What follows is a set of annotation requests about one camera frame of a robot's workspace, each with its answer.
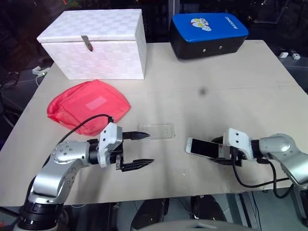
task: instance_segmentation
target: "table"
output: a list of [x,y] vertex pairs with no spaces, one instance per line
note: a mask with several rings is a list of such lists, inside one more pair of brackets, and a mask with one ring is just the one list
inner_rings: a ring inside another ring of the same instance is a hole
[[[68,80],[53,65],[27,105],[0,152],[0,205],[22,205],[31,179],[68,130],[46,116],[49,102],[83,80]],[[151,198],[242,192],[231,166],[185,153],[188,137],[211,140],[229,128],[253,139],[286,133],[308,153],[308,96],[261,40],[247,40],[233,54],[177,60],[169,43],[147,45],[145,80],[107,80],[130,102],[118,122],[123,131],[140,124],[168,124],[175,138],[125,141],[125,161],[155,159],[131,172],[114,165],[80,170],[67,204],[104,203]],[[69,139],[86,141],[72,134]],[[274,163],[278,178],[285,177]],[[242,180],[272,180],[269,166],[244,162]],[[287,187],[290,181],[278,183]],[[259,189],[269,189],[267,185]]]

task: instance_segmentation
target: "white woven box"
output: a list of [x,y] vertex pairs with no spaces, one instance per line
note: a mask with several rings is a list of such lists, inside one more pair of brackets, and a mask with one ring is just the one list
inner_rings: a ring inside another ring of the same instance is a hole
[[69,79],[144,79],[140,9],[65,11],[37,39]]

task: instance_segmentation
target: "metal latch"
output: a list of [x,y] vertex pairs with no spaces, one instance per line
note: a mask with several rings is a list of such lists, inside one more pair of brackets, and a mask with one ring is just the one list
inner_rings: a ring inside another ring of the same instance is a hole
[[89,51],[93,51],[93,46],[89,41],[88,36],[86,35],[82,35],[81,38],[83,39],[83,41],[85,42],[85,45],[87,46],[87,48],[89,49]]

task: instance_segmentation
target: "red bag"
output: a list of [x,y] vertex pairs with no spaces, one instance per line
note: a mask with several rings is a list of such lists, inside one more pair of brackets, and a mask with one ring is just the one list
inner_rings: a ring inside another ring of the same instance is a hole
[[[73,129],[97,114],[108,114],[117,122],[130,109],[127,99],[114,87],[99,80],[78,84],[54,98],[47,108],[50,119]],[[96,136],[107,125],[106,117],[95,118],[76,132]]]

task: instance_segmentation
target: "smartphone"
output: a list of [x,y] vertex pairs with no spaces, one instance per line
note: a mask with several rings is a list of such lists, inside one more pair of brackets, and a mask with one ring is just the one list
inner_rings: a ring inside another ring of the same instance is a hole
[[221,156],[219,152],[222,152],[222,150],[218,143],[197,140],[189,137],[187,139],[186,152],[208,158],[219,158]]

